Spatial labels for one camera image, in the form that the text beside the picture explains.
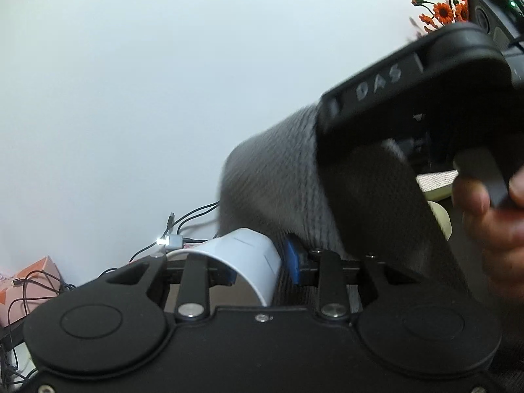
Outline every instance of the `round metal bolt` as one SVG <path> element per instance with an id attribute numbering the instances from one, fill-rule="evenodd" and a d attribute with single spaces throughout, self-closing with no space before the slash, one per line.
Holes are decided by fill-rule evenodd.
<path id="1" fill-rule="evenodd" d="M 347 309 L 338 303 L 329 303 L 322 308 L 322 313 L 329 317 L 342 317 L 347 313 Z"/>
<path id="2" fill-rule="evenodd" d="M 47 384 L 42 384 L 40 387 L 38 387 L 38 393 L 54 393 L 54 389 Z"/>
<path id="3" fill-rule="evenodd" d="M 265 313 L 259 313 L 255 316 L 255 321 L 257 322 L 269 322 L 271 319 L 273 319 L 273 316 L 266 315 Z"/>
<path id="4" fill-rule="evenodd" d="M 178 308 L 178 313 L 186 317 L 197 317 L 204 313 L 204 306 L 198 303 L 182 304 Z"/>

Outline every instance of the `finger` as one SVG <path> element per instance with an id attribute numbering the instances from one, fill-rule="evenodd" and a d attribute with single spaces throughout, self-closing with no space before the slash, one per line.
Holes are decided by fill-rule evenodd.
<path id="1" fill-rule="evenodd" d="M 509 180 L 509 195 L 515 204 L 524 208 L 524 167 Z"/>
<path id="2" fill-rule="evenodd" d="M 483 216 L 464 213 L 464 229 L 484 248 L 512 250 L 524 247 L 524 212 L 491 208 Z"/>
<path id="3" fill-rule="evenodd" d="M 493 279 L 489 279 L 489 287 L 496 294 L 507 298 L 518 301 L 524 301 L 524 283 L 511 283 L 511 282 L 499 282 Z"/>
<path id="4" fill-rule="evenodd" d="M 509 252 L 484 250 L 484 273 L 499 282 L 524 282 L 524 248 Z"/>
<path id="5" fill-rule="evenodd" d="M 453 182 L 453 205 L 480 216 L 489 210 L 489 194 L 481 181 L 457 177 Z"/>

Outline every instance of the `black speaker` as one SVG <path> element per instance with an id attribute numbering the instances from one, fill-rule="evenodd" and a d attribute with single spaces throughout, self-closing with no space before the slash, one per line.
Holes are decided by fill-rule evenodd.
<path id="1" fill-rule="evenodd" d="M 524 41 L 524 14 L 514 0 L 468 0 L 470 21 L 479 25 L 503 51 Z"/>

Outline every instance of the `flower bouquet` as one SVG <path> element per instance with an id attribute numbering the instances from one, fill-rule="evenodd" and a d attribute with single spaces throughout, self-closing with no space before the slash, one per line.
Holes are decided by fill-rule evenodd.
<path id="1" fill-rule="evenodd" d="M 430 15 L 422 13 L 419 19 L 424 22 L 424 30 L 433 32 L 453 22 L 467 22 L 469 12 L 467 0 L 444 0 L 444 3 L 433 3 L 426 0 L 412 0 L 415 7 L 427 8 Z"/>

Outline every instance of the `pink box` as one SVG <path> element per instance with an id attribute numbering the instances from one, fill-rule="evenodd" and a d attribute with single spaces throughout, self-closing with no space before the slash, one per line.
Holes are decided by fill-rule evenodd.
<path id="1" fill-rule="evenodd" d="M 10 323 L 13 323 L 26 316 L 26 311 L 24 309 L 23 300 L 19 300 L 13 303 L 13 301 L 23 298 L 24 282 L 20 283 L 20 285 L 14 286 L 13 280 L 14 279 L 25 279 L 27 274 L 29 274 L 33 270 L 43 270 L 61 279 L 60 274 L 58 273 L 58 269 L 52 262 L 51 258 L 44 257 L 43 259 L 37 261 L 36 263 L 33 263 L 32 265 L 26 267 L 25 269 L 20 270 L 20 272 L 15 274 L 12 278 L 6 279 L 5 281 L 1 282 L 0 283 L 0 324 L 2 325 L 2 327 L 6 327 L 8 325 L 7 323 L 7 312 L 8 311 L 9 311 L 9 322 Z M 60 288 L 59 281 L 43 273 L 33 273 L 29 276 L 28 279 L 39 282 L 43 285 L 48 286 L 49 288 L 53 288 L 53 290 L 55 291 L 58 291 Z M 35 285 L 33 283 L 27 282 L 26 294 L 25 294 L 26 299 L 37 298 L 37 297 L 52 297 L 56 295 L 57 294 L 55 292 L 49 291 L 46 288 L 41 287 L 40 285 Z M 31 310 L 33 310 L 39 304 L 44 303 L 47 300 L 49 299 L 27 300 L 26 306 L 27 306 L 28 312 L 31 312 Z"/>

